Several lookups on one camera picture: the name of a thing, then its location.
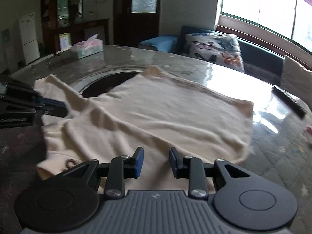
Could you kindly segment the dark wooden cabinet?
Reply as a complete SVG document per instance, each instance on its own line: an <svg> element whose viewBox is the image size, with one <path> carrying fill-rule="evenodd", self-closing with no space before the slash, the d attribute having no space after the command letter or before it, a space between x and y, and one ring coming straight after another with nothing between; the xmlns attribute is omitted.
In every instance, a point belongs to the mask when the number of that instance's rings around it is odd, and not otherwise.
<svg viewBox="0 0 312 234"><path fill-rule="evenodd" d="M98 33L109 44L109 19L87 19L84 0L40 0L43 43L40 51L52 54L62 50L61 36L68 34L73 45Z"/></svg>

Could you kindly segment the pink hair scrunchie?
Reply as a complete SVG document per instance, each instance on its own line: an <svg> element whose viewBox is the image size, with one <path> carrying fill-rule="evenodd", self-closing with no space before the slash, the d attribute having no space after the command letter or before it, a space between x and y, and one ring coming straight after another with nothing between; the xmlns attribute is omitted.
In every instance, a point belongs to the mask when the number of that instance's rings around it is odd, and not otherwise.
<svg viewBox="0 0 312 234"><path fill-rule="evenodd" d="M305 134L309 137L312 137L312 126L311 125L305 126Z"/></svg>

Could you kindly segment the white refrigerator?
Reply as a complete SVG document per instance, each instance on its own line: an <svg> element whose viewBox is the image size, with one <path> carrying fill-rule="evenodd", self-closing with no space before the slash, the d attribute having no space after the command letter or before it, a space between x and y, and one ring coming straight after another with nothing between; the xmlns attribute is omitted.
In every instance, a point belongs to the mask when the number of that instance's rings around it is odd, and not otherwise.
<svg viewBox="0 0 312 234"><path fill-rule="evenodd" d="M25 64L28 65L40 57L34 14L19 18L19 27Z"/></svg>

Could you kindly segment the butterfly print pillow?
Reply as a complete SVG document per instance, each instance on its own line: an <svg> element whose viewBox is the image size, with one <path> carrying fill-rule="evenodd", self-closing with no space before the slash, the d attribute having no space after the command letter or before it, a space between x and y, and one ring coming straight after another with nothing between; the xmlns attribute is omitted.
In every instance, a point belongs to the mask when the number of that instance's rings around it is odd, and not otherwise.
<svg viewBox="0 0 312 234"><path fill-rule="evenodd" d="M239 42L234 34L186 34L183 55L245 72Z"/></svg>

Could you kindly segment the green framed window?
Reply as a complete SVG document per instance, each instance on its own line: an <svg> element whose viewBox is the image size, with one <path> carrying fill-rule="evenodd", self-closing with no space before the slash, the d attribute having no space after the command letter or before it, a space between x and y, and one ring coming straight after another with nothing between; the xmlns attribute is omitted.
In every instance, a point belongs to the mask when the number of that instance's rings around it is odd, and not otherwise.
<svg viewBox="0 0 312 234"><path fill-rule="evenodd" d="M222 0L221 13L276 33L311 52L311 0Z"/></svg>

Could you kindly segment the cream beige shirt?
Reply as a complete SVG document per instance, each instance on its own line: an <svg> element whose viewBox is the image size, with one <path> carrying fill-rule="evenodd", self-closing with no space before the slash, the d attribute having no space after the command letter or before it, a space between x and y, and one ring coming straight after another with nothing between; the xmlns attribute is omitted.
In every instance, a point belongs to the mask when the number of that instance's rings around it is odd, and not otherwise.
<svg viewBox="0 0 312 234"><path fill-rule="evenodd" d="M249 153L253 103L157 66L94 98L83 98L54 75L37 80L34 88L46 98L63 101L69 111L65 118L42 117L47 157L36 168L43 180L90 159L108 163L131 156L142 147L141 175L126 180L125 188L185 190L186 180L172 174L170 148L207 163L225 159L238 164Z"/></svg>

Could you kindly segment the black remote control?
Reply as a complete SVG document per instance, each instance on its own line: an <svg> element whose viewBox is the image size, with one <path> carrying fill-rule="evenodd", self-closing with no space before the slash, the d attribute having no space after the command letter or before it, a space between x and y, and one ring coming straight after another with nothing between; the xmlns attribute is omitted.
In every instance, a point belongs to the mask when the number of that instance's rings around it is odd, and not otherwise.
<svg viewBox="0 0 312 234"><path fill-rule="evenodd" d="M276 85L273 85L272 93L286 104L300 119L304 119L307 113L306 110L291 94Z"/></svg>

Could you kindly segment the blue blanket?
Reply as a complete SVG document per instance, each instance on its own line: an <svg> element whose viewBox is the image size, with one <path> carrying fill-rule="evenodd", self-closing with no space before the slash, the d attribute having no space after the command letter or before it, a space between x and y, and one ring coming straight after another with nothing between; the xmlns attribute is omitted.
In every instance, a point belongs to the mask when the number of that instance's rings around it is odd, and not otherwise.
<svg viewBox="0 0 312 234"><path fill-rule="evenodd" d="M140 42L138 48L174 53L177 41L178 37L176 35L163 35Z"/></svg>

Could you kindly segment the dark door with glass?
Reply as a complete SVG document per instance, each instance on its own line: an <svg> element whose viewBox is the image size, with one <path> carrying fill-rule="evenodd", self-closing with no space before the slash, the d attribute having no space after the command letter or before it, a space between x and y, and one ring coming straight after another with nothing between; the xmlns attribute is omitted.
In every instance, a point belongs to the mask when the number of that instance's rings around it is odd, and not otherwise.
<svg viewBox="0 0 312 234"><path fill-rule="evenodd" d="M114 0L114 44L137 47L159 35L160 0Z"/></svg>

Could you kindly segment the tissue box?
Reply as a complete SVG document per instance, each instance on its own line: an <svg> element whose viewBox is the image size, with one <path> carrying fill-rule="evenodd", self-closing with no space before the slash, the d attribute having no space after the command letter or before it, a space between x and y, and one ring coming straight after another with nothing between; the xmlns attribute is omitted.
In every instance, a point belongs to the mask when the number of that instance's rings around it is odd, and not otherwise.
<svg viewBox="0 0 312 234"><path fill-rule="evenodd" d="M103 41L98 39L98 34L89 37L86 41L81 41L74 44L70 48L71 56L76 59L82 59L91 56L95 53L104 51Z"/></svg>

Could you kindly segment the plain beige pillow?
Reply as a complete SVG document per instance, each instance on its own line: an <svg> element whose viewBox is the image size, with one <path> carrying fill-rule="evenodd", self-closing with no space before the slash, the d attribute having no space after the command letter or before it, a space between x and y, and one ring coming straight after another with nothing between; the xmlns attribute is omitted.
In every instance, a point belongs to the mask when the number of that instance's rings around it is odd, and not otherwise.
<svg viewBox="0 0 312 234"><path fill-rule="evenodd" d="M299 97L310 108L312 101L312 74L300 63L289 56L284 56L280 87Z"/></svg>

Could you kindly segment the dark green corner sofa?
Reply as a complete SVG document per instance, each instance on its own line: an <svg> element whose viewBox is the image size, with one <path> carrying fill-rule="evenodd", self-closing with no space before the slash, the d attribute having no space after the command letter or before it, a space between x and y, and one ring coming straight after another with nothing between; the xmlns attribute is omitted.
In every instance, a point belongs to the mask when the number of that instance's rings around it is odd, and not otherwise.
<svg viewBox="0 0 312 234"><path fill-rule="evenodd" d="M182 26L174 54L181 55L185 43L185 35L192 33L218 33L191 26ZM238 37L245 72L255 78L273 85L279 85L284 67L284 57L251 41Z"/></svg>

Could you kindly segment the round black induction cooktop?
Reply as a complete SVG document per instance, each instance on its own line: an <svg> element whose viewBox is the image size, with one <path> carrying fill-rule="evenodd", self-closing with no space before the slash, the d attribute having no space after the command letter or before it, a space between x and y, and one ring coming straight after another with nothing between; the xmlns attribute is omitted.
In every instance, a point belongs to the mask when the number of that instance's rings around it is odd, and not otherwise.
<svg viewBox="0 0 312 234"><path fill-rule="evenodd" d="M84 98L98 97L139 73L139 71L122 71L101 76L99 79L93 80L87 86L84 86L82 90L79 90L79 94Z"/></svg>

